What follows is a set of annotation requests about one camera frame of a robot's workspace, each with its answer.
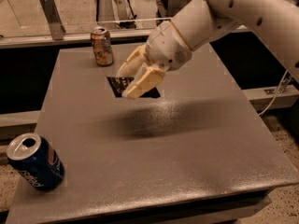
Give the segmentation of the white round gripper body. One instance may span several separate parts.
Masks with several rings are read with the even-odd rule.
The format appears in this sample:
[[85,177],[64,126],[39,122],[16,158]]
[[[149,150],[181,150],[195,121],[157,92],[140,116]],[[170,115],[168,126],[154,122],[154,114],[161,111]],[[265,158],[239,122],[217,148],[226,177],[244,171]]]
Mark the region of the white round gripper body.
[[145,51],[149,60],[162,65],[165,71],[178,70],[192,57],[192,51],[171,21],[162,22],[149,35]]

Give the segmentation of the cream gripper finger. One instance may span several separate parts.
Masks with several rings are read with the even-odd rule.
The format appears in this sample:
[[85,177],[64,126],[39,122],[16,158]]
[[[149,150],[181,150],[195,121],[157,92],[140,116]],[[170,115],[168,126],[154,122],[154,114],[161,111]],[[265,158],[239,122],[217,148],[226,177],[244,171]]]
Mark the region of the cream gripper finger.
[[117,77],[142,77],[148,67],[146,46],[138,46],[121,65]]
[[137,99],[144,93],[157,87],[165,77],[165,71],[156,63],[148,65],[143,62],[125,63],[121,67],[121,77],[132,77],[133,80],[122,92],[123,98]]

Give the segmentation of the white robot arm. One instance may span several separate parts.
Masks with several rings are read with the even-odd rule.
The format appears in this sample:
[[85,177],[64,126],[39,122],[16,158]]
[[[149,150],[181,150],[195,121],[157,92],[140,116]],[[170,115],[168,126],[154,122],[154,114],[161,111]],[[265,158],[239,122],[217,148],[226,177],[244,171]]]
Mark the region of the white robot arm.
[[178,70],[192,53],[244,25],[299,79],[299,7],[286,0],[192,0],[163,21],[120,67],[133,81],[122,93],[136,99]]

